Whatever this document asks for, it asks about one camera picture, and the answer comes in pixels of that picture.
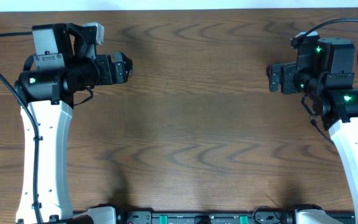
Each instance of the green light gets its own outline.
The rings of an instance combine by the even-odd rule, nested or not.
[[[350,96],[343,96],[343,98],[345,99],[346,102],[352,99]]]

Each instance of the wood grain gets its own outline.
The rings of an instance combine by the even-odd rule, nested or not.
[[[358,9],[0,13],[0,32],[98,21],[99,54],[122,51],[135,74],[99,86],[73,111],[68,182],[77,210],[110,202],[154,210],[252,210],[315,203],[352,210],[341,160],[312,127],[301,95],[269,93],[265,67],[291,62],[289,38]],[[321,29],[358,44],[358,24]],[[0,39],[13,83],[31,37]],[[77,93],[75,101],[86,97]],[[0,223],[22,187],[19,106],[0,83]]]

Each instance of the wooden tabletop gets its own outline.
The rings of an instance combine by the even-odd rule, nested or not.
[[[301,94],[270,93],[265,75],[268,64],[296,60],[290,37],[340,17],[358,17],[358,9],[17,12],[0,13],[0,33],[98,21],[105,28],[98,53],[122,51],[134,61],[125,85],[97,86],[73,110],[68,184],[76,210],[106,202],[154,210],[296,203],[352,210],[341,159],[310,125]],[[358,24],[319,33],[358,46]],[[0,39],[1,73],[14,83],[34,53],[31,36]],[[75,101],[87,94],[76,93]],[[19,112],[0,82],[0,223],[15,221],[21,197]]]

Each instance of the white backdrop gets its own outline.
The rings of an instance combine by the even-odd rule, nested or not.
[[[0,0],[0,12],[358,7],[358,0]]]

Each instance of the green connector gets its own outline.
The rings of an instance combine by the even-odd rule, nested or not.
[[[168,224],[168,215],[160,215],[160,224]]]
[[[248,216],[240,216],[240,224],[248,224],[248,223],[249,223],[248,222]]]

